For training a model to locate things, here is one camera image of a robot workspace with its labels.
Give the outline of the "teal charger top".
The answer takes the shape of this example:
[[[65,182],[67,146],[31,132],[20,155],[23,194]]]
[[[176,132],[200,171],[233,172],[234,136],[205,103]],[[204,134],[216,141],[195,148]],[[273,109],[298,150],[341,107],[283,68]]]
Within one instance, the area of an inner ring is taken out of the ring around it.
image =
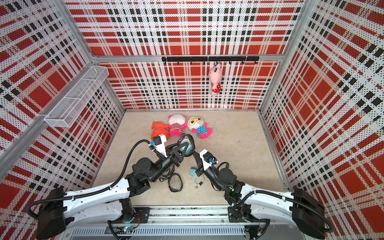
[[[184,141],[182,143],[183,147],[181,148],[182,153],[185,154],[185,157],[189,157],[193,154],[194,151],[194,146],[191,142],[189,141]]]

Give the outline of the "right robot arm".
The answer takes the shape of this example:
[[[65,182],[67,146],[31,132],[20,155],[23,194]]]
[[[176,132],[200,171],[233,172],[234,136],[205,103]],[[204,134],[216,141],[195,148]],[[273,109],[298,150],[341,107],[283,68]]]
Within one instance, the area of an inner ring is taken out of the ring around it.
[[[241,182],[229,168],[229,163],[218,164],[217,158],[207,150],[193,152],[198,176],[208,178],[232,209],[240,210],[240,218],[254,220],[278,220],[293,224],[305,235],[323,240],[335,230],[325,216],[325,207],[302,189],[293,192],[269,191]]]

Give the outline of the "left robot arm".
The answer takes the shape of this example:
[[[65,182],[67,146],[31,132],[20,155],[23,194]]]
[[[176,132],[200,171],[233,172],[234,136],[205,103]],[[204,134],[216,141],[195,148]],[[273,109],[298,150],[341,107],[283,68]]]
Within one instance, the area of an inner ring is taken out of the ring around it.
[[[132,206],[130,198],[149,190],[151,183],[157,182],[171,168],[179,167],[195,150],[192,140],[182,138],[165,147],[164,154],[148,140],[138,141],[135,146],[141,143],[148,144],[158,156],[157,162],[141,158],[127,176],[124,175],[127,166],[124,166],[113,183],[70,192],[56,188],[45,199],[29,204],[26,212],[38,222],[36,238],[53,238],[80,222],[115,221],[126,214],[135,217],[134,211],[128,210]]]

